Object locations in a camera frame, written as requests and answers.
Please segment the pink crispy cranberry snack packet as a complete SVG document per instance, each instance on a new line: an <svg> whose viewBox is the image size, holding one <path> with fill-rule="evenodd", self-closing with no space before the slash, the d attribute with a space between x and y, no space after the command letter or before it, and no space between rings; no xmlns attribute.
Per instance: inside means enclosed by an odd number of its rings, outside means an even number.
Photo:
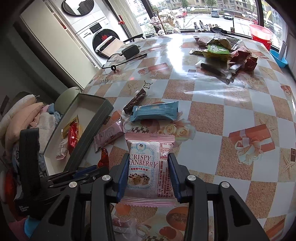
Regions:
<svg viewBox="0 0 296 241"><path fill-rule="evenodd" d="M121 202L141 207L174 206L168 154L175 136L158 133L125 134L129 149L127 186Z"/></svg>

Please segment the light blue snack bar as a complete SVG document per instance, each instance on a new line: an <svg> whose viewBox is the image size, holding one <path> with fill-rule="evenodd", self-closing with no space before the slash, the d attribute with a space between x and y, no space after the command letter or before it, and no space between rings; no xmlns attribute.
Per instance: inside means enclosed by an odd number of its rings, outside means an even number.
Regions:
<svg viewBox="0 0 296 241"><path fill-rule="evenodd" d="M165 102L151 105L134 106L130 121L140 120L170 120L178 118L179 102Z"/></svg>

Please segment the small pink packet in box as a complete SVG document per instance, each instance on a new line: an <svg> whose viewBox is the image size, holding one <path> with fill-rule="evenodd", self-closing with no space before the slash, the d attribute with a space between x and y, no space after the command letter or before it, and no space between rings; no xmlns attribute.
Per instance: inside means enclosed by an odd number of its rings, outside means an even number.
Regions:
<svg viewBox="0 0 296 241"><path fill-rule="evenodd" d="M58 147L57 154L56 154L56 160L63 160L68 153L68 139L64 138Z"/></svg>

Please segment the small red candy wrapper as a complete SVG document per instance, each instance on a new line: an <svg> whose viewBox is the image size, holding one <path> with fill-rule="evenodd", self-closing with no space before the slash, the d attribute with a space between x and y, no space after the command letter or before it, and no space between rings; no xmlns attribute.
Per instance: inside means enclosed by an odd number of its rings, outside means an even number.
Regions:
<svg viewBox="0 0 296 241"><path fill-rule="evenodd" d="M101 159L97 164L97 168L101 168L101 167L109 168L109 157L108 157L108 151L106 148L101 149Z"/></svg>

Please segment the yellow snack packet in box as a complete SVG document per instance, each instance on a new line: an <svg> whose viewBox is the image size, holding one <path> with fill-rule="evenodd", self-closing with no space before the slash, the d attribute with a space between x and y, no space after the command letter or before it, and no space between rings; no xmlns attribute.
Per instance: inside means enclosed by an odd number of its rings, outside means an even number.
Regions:
<svg viewBox="0 0 296 241"><path fill-rule="evenodd" d="M62 130L61 130L61 138L65 139L68 136L69 130L70 130L70 126L72 126L74 123L77 124L77 130L78 130L78 140L80 139L80 137L83 134L83 128L82 125L79 122L79 117L78 115L76 115Z"/></svg>

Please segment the red snack packet in box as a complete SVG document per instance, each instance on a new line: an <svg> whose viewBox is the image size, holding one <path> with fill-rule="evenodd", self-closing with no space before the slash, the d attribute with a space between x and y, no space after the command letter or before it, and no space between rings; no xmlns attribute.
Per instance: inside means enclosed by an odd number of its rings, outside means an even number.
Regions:
<svg viewBox="0 0 296 241"><path fill-rule="evenodd" d="M68 152L69 155L71 155L77 145L78 142L78 130L77 130L77 124L74 123L72 126L70 126L70 130L68 133Z"/></svg>

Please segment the mauve pink snack bar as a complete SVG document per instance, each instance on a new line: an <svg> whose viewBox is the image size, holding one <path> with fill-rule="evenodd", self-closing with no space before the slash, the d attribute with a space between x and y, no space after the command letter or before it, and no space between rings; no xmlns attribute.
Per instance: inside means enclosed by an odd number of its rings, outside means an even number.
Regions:
<svg viewBox="0 0 296 241"><path fill-rule="evenodd" d="M94 150L98 152L100 149L108 145L110 142L124 135L123 124L121 120L116 121L111 126L99 132L94 136Z"/></svg>

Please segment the dark green storage box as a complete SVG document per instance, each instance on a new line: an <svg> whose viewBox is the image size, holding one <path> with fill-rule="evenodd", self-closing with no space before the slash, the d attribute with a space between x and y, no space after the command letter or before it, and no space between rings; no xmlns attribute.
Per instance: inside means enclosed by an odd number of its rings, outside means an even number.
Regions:
<svg viewBox="0 0 296 241"><path fill-rule="evenodd" d="M78 94L55 127L44 151L47 175L75 171L113 110L105 98Z"/></svg>

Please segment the dark brown snack bar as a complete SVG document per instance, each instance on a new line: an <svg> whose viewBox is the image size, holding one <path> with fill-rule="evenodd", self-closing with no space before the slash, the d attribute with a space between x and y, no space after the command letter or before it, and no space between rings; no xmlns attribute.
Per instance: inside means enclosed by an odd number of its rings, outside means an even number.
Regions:
<svg viewBox="0 0 296 241"><path fill-rule="evenodd" d="M138 106L146 96L146 91L142 88L136 96L123 108L125 114L130 114L134 106Z"/></svg>

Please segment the red snack bag pile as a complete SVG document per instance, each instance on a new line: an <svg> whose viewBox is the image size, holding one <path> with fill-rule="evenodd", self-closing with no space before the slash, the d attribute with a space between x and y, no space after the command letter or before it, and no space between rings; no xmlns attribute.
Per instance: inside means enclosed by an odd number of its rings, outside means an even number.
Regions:
<svg viewBox="0 0 296 241"><path fill-rule="evenodd" d="M239 69L246 72L252 72L257 66L258 57L245 46L242 46L231 53L231 59L229 61L229 71L236 73Z"/></svg>

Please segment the blue plastic basin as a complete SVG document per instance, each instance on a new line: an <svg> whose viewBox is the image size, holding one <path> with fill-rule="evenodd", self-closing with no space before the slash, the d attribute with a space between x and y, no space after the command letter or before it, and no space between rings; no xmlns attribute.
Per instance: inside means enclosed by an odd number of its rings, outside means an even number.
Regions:
<svg viewBox="0 0 296 241"><path fill-rule="evenodd" d="M273 58L275 59L276 63L278 64L278 66L280 68L285 68L285 66L288 65L288 62L287 62L287 60L284 57L282 57L280 59L279 52L276 52L275 50L271 49L270 50L270 53L271 53L271 55L273 56Z"/></svg>

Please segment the black power adapter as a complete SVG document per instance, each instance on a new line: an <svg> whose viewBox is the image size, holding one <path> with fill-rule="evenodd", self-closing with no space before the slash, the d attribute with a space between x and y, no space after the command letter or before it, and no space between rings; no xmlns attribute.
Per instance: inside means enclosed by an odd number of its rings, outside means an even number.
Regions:
<svg viewBox="0 0 296 241"><path fill-rule="evenodd" d="M130 59L139 53L139 47L137 45L130 45L124 48L121 53L126 59Z"/></svg>

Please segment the green snack bag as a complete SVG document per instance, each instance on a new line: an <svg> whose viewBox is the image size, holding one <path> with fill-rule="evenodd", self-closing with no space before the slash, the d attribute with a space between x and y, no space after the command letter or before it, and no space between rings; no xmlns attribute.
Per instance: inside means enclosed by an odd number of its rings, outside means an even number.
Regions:
<svg viewBox="0 0 296 241"><path fill-rule="evenodd" d="M219 44L209 44L202 54L205 58L214 58L221 61L228 61L231 59L229 50Z"/></svg>

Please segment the white washing machine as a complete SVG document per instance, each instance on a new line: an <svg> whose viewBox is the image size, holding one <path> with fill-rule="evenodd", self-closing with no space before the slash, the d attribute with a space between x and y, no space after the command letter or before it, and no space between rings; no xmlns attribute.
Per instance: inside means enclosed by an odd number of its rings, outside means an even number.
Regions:
<svg viewBox="0 0 296 241"><path fill-rule="evenodd" d="M107 57L95 49L113 35L124 41L128 33L118 23L115 12L105 1L50 1L63 21L70 27L96 66L106 63Z"/></svg>

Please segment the red plastic bucket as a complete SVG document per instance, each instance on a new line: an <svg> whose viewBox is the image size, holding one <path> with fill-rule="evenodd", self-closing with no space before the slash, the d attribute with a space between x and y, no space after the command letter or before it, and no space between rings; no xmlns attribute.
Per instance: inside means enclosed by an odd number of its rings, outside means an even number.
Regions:
<svg viewBox="0 0 296 241"><path fill-rule="evenodd" d="M254 41L262 43L268 51L272 46L273 32L265 27L256 24L250 24L250 33Z"/></svg>

